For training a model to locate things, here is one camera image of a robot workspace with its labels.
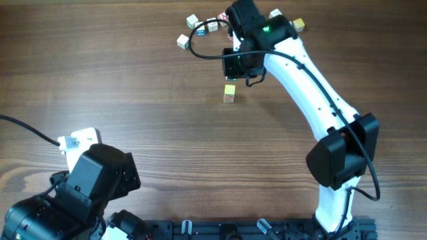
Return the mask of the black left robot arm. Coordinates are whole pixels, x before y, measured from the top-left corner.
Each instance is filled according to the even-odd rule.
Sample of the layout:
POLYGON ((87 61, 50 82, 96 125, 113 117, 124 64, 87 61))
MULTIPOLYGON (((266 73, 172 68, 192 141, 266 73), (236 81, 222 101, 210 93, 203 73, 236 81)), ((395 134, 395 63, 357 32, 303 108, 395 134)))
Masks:
POLYGON ((133 155, 102 143, 49 181, 48 190, 8 210, 2 239, 103 239, 111 233, 103 218, 108 203, 141 187, 133 155))

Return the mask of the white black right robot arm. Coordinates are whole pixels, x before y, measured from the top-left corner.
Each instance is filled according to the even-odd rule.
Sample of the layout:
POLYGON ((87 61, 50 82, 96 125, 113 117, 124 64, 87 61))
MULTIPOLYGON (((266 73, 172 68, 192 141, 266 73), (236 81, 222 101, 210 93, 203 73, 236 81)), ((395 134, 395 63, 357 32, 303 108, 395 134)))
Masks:
POLYGON ((245 79, 251 87, 271 73, 289 93, 309 123, 317 141, 306 164, 320 185, 314 213, 321 237, 337 239, 355 224, 353 194, 366 171, 371 172, 375 195, 380 198, 374 172, 379 122, 369 113, 361 116, 331 87, 309 58, 296 24, 277 14, 266 19, 253 1, 235 1, 225 11, 234 46, 222 52, 224 75, 245 79))

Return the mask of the orange-sided bird block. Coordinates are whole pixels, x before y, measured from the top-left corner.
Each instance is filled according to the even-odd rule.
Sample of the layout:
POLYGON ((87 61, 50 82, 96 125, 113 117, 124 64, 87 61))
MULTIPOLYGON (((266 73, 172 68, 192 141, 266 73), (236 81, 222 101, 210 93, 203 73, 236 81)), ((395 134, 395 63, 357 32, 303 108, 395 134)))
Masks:
POLYGON ((233 97, 224 97, 224 103, 233 103, 234 98, 233 97))

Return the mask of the yellow-top tower block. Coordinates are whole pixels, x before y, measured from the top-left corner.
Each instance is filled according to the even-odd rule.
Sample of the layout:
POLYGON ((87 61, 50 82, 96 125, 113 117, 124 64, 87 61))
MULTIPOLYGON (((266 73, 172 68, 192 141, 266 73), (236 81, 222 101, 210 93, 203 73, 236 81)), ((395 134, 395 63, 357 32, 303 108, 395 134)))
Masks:
POLYGON ((235 85, 225 85, 224 88, 224 97, 225 98, 234 98, 236 92, 235 85))

